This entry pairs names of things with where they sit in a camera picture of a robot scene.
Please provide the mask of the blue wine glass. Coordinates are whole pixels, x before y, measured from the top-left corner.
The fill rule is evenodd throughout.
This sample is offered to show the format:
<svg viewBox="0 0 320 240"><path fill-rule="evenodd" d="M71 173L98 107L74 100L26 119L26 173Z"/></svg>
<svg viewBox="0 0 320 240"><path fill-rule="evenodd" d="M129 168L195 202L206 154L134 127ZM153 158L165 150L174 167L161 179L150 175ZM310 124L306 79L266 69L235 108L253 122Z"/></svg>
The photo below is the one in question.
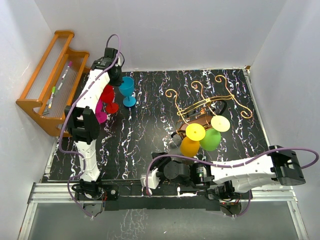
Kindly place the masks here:
<svg viewBox="0 0 320 240"><path fill-rule="evenodd" d="M124 96L123 105L131 108L136 104L135 97L132 96L135 90L134 80L129 76L122 78L122 84L118 87L119 92Z"/></svg>

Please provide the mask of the red wine glass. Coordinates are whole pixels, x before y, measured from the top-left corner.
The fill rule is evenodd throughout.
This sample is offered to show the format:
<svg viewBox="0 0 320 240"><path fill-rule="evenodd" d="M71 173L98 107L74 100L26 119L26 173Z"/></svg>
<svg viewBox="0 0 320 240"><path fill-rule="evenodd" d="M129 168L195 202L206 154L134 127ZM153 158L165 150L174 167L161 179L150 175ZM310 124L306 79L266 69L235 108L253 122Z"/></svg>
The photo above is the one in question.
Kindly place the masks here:
<svg viewBox="0 0 320 240"><path fill-rule="evenodd" d="M119 110L119 105L114 102L115 99L115 92L114 88L107 84L103 89L103 92L100 96L100 100L103 103L106 103L105 110L108 114L114 114Z"/></svg>

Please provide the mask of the magenta wine glass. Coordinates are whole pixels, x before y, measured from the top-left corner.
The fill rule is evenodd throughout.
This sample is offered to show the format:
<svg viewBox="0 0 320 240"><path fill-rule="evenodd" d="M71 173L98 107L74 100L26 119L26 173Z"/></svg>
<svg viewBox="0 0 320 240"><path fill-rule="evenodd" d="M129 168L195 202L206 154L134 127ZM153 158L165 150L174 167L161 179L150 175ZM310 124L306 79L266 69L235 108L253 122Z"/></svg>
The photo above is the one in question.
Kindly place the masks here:
<svg viewBox="0 0 320 240"><path fill-rule="evenodd" d="M99 99L95 107L95 117L99 124L108 119L108 115L103 111L103 102Z"/></svg>

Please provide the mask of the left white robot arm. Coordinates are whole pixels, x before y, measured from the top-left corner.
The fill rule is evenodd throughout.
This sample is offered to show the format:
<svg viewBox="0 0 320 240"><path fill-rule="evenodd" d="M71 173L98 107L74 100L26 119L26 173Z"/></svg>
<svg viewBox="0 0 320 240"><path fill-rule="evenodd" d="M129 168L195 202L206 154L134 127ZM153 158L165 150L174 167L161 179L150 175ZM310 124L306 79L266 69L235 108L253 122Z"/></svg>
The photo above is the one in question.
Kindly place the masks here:
<svg viewBox="0 0 320 240"><path fill-rule="evenodd" d="M104 55L93 62L79 97L64 110L63 128L67 129L76 146L76 151L65 153L78 155L80 163L79 184L73 190L93 200L104 194L96 155L96 140L101 128L97 105L107 86L118 87L123 83L120 54L118 49L106 47Z"/></svg>

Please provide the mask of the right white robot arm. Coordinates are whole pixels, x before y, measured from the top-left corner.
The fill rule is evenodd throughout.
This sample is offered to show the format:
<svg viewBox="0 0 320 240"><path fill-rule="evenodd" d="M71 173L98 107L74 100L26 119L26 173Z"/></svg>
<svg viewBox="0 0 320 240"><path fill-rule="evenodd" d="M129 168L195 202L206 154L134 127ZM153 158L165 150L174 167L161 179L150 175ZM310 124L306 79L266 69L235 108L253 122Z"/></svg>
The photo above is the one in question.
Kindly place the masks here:
<svg viewBox="0 0 320 240"><path fill-rule="evenodd" d="M227 162L187 156L177 161L177 155L157 153L140 182L148 195L152 195L162 180L168 180L230 199L264 185L299 186L306 180L296 151L296 147L272 145L255 157Z"/></svg>

